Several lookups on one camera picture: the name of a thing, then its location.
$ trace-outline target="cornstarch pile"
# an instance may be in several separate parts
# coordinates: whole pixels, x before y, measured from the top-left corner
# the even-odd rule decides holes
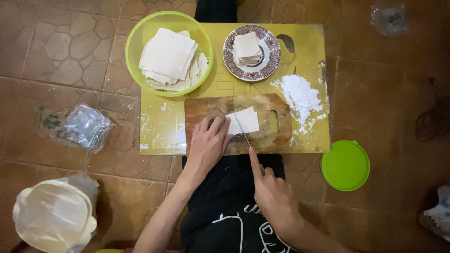
[[[284,76],[281,80],[274,81],[270,84],[282,91],[284,98],[291,108],[292,118],[300,123],[300,129],[294,130],[294,133],[300,132],[306,134],[313,127],[316,120],[325,118],[325,114],[321,114],[306,123],[311,115],[311,111],[321,111],[324,106],[320,99],[317,98],[319,91],[311,88],[310,83],[303,77],[297,75]]]

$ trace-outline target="plastic bag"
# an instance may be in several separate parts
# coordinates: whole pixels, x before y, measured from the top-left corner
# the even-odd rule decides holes
[[[97,233],[98,187],[78,173],[22,190],[13,210],[17,234],[44,252],[80,253]]]
[[[439,203],[424,211],[419,221],[433,233],[450,242],[450,185],[437,189]]]
[[[98,153],[104,145],[112,122],[101,112],[86,104],[77,105],[59,126],[52,129],[52,137],[64,145]]]
[[[403,4],[373,5],[371,11],[372,20],[370,23],[375,26],[378,33],[387,37],[407,33],[409,26]]]

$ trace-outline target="green bowl lid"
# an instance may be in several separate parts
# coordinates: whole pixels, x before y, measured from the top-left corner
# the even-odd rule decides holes
[[[324,153],[320,163],[325,180],[334,188],[352,191],[369,177],[369,158],[356,140],[338,140],[331,151]]]

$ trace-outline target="yellow mat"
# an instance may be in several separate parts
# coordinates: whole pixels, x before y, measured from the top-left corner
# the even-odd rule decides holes
[[[275,73],[258,82],[243,82],[235,78],[225,67],[222,48],[227,36],[244,24],[202,23],[214,48],[214,62],[206,81],[193,92],[180,97],[160,97],[144,90],[141,93],[140,152],[142,155],[186,154],[185,109],[186,98],[219,97],[278,93],[270,85],[285,75],[305,78],[312,88],[319,91],[323,104],[320,112],[311,112],[306,123],[316,120],[306,134],[296,131],[300,124],[292,119],[292,139],[285,153],[317,153],[330,150],[329,100],[325,82],[324,32],[321,25],[259,24],[271,31],[281,46],[281,61]]]

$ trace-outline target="wooden cutting board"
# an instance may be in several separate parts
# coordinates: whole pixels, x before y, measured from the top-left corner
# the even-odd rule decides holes
[[[279,153],[292,137],[289,106],[277,94],[196,98],[186,99],[184,103],[187,154],[195,125],[203,118],[208,115],[227,115],[252,106],[258,113],[260,130],[246,135],[257,153]],[[235,135],[225,151],[225,155],[236,154],[248,154],[248,144],[243,134]]]

